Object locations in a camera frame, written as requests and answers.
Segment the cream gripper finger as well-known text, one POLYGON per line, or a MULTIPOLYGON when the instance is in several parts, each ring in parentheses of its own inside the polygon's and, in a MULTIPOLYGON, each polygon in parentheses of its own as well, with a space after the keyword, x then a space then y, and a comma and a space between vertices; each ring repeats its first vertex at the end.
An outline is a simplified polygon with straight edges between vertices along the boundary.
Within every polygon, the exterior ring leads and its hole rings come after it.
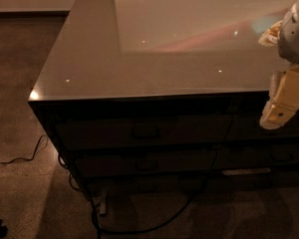
POLYGON ((258 43, 265 47, 273 47, 277 45, 279 32, 282 21, 278 21, 269 27, 258 39, 258 43))
POLYGON ((269 100, 259 124, 265 129, 285 126, 299 111, 299 65, 275 72, 270 81, 269 100))

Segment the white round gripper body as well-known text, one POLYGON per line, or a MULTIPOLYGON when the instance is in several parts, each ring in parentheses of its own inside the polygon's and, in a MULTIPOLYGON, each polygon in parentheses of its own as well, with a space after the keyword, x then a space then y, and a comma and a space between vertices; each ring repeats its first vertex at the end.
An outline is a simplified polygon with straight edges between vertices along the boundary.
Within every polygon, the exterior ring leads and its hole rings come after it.
POLYGON ((299 64, 299 0, 282 19, 278 36, 278 54, 293 64, 299 64))

